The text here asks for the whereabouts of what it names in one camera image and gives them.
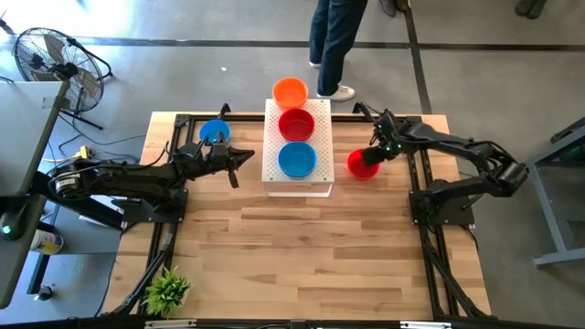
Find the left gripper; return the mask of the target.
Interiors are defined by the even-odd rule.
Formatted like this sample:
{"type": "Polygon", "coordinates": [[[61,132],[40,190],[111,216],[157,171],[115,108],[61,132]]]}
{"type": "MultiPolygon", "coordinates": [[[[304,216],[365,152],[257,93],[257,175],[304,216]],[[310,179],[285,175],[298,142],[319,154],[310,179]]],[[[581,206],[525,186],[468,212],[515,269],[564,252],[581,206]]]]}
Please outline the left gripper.
{"type": "Polygon", "coordinates": [[[212,141],[206,136],[198,143],[197,150],[201,152],[203,146],[209,147],[209,152],[203,158],[207,165],[213,169],[212,173],[215,174],[222,170],[227,171],[231,187],[238,188],[239,181],[235,171],[237,167],[241,167],[250,160],[255,155],[255,152],[253,150],[230,148],[223,132],[217,134],[216,141],[212,141]]]}

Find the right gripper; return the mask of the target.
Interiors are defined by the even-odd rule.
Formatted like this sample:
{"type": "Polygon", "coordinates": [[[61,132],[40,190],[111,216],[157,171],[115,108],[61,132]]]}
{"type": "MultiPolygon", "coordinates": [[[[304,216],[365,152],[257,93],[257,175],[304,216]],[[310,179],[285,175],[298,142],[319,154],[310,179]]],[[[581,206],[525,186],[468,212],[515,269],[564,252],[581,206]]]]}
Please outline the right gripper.
{"type": "Polygon", "coordinates": [[[387,161],[388,154],[404,154],[410,150],[407,144],[395,137],[392,129],[385,129],[381,125],[374,126],[373,141],[377,144],[364,150],[364,163],[367,166],[387,161]]]}

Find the red mini bowl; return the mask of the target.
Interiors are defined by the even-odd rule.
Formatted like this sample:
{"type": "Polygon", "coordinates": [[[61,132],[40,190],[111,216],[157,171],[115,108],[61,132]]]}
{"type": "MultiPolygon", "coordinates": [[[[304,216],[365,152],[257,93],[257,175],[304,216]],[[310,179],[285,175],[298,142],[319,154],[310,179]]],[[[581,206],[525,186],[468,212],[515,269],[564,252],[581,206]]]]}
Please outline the red mini bowl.
{"type": "Polygon", "coordinates": [[[363,150],[358,149],[349,154],[346,160],[346,166],[355,179],[368,180],[374,177],[379,171],[379,164],[366,164],[363,156],[363,150]]]}
{"type": "Polygon", "coordinates": [[[278,122],[282,137],[288,141],[300,142],[308,140],[315,129],[313,115],[303,109],[285,111],[278,122]]]}

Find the blue mini bowl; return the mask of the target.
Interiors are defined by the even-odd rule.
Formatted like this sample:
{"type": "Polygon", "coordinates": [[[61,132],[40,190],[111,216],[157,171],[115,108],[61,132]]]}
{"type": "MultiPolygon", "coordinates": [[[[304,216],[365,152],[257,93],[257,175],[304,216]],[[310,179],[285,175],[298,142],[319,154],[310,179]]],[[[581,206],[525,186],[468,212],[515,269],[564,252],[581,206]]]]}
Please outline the blue mini bowl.
{"type": "Polygon", "coordinates": [[[219,140],[219,135],[223,134],[223,140],[228,141],[230,138],[230,127],[229,125],[220,119],[210,120],[202,125],[199,130],[199,139],[205,143],[205,145],[211,145],[219,140]]]}
{"type": "Polygon", "coordinates": [[[278,153],[278,165],[289,177],[300,179],[310,175],[317,165],[317,153],[305,142],[290,142],[278,153]]]}

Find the orange mini bowl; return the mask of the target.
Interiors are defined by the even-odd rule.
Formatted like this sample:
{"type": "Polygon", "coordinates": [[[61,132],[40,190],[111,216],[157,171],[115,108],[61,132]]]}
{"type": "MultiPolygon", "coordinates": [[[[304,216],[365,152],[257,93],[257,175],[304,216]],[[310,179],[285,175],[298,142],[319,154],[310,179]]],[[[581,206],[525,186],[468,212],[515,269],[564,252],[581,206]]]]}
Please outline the orange mini bowl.
{"type": "Polygon", "coordinates": [[[299,78],[285,77],[273,85],[272,97],[282,109],[300,108],[308,99],[308,87],[299,78]]]}

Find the white perforated metal shelf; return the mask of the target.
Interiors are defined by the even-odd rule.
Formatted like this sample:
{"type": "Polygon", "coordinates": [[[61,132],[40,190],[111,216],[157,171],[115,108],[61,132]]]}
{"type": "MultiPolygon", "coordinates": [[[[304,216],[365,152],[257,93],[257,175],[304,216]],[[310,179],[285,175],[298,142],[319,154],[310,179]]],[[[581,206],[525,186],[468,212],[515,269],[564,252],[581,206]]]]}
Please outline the white perforated metal shelf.
{"type": "Polygon", "coordinates": [[[287,176],[278,165],[278,153],[288,143],[278,129],[283,114],[270,99],[265,104],[261,181],[267,196],[273,197],[328,197],[335,183],[331,103],[329,100],[310,99],[303,109],[315,120],[315,131],[308,139],[317,153],[317,165],[307,177],[287,176]]]}

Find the person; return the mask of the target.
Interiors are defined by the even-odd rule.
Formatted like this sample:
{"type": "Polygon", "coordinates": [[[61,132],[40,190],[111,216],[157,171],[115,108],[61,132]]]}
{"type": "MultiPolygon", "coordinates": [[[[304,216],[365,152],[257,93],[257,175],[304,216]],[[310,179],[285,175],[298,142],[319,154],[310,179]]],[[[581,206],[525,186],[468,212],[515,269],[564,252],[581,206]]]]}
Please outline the person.
{"type": "Polygon", "coordinates": [[[548,0],[520,0],[515,7],[517,16],[527,19],[537,19],[541,16],[548,0]]]}
{"type": "Polygon", "coordinates": [[[395,17],[397,12],[406,13],[410,9],[410,0],[378,0],[383,12],[395,17]]]}
{"type": "Polygon", "coordinates": [[[367,0],[318,0],[310,27],[309,63],[319,69],[319,98],[349,101],[355,97],[355,90],[341,85],[341,80],[366,7],[367,0]]]}

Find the small green potted plant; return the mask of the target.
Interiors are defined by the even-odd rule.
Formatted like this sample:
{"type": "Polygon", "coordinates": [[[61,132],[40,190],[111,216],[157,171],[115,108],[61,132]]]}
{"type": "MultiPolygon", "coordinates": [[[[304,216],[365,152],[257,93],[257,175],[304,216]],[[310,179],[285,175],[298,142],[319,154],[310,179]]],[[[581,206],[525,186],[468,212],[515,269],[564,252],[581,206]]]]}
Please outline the small green potted plant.
{"type": "Polygon", "coordinates": [[[164,318],[175,315],[191,288],[192,282],[180,275],[177,268],[163,268],[162,274],[145,289],[143,305],[146,306],[146,313],[164,318]]]}

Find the white yellow spray can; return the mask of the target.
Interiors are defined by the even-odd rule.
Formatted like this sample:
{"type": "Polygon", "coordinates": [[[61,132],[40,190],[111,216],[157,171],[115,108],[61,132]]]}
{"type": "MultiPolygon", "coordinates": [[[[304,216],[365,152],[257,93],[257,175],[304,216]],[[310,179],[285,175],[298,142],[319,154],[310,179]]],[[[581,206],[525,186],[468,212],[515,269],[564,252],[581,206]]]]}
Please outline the white yellow spray can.
{"type": "Polygon", "coordinates": [[[54,255],[64,246],[64,239],[59,235],[37,229],[32,239],[30,250],[44,255],[54,255]]]}

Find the grey desk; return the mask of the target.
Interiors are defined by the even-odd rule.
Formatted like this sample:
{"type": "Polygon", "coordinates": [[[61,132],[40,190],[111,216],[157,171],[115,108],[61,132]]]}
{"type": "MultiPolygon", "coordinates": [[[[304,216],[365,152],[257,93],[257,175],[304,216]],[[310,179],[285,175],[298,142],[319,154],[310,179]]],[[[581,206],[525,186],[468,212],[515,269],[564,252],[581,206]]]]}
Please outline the grey desk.
{"type": "Polygon", "coordinates": [[[116,211],[91,198],[58,199],[48,190],[50,177],[37,170],[66,90],[62,82],[0,82],[0,210],[19,199],[27,203],[24,234],[0,235],[0,309],[12,300],[48,200],[79,214],[116,211]]]}

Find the black floor fan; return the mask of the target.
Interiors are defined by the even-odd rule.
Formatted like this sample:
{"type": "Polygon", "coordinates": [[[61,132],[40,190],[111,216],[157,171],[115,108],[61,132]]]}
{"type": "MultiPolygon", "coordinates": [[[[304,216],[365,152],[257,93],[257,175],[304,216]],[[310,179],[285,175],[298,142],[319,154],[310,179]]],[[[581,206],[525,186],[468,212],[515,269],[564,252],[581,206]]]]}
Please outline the black floor fan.
{"type": "Polygon", "coordinates": [[[76,118],[101,101],[112,67],[74,37],[51,28],[32,27],[16,37],[12,50],[26,81],[62,82],[61,109],[76,118]]]}

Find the black device with green light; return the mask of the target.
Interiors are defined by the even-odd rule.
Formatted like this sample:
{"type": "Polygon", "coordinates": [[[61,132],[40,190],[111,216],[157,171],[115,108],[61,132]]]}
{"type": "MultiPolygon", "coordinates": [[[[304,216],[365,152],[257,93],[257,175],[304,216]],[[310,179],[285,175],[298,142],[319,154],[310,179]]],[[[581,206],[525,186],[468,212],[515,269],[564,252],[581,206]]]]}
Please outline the black device with green light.
{"type": "Polygon", "coordinates": [[[5,240],[17,240],[25,231],[24,213],[27,203],[24,199],[9,203],[0,210],[0,235],[5,240]]]}

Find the black aluminium table frame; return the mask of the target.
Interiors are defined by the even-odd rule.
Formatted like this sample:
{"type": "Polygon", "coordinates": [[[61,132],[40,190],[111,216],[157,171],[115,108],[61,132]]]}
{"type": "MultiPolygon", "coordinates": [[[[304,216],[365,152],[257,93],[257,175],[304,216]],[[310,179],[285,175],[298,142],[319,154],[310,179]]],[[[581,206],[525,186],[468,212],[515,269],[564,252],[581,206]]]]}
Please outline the black aluminium table frame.
{"type": "Polygon", "coordinates": [[[270,197],[261,177],[268,117],[229,113],[233,143],[256,155],[239,171],[188,185],[170,266],[192,283],[170,318],[192,329],[478,329],[492,320],[473,238],[464,228],[418,226],[409,196],[456,179],[454,159],[402,155],[371,180],[346,169],[365,147],[363,114],[332,117],[330,195],[299,186],[270,197]]]}

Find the grey metal workbench frame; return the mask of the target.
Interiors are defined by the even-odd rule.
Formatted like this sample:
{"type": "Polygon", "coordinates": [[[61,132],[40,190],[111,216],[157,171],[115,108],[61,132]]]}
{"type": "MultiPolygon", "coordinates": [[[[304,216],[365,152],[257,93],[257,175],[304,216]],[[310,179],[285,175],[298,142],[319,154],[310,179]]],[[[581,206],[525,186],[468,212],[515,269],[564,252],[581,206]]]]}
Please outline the grey metal workbench frame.
{"type": "Polygon", "coordinates": [[[585,260],[585,117],[554,133],[525,164],[555,246],[534,265],[585,260]]]}

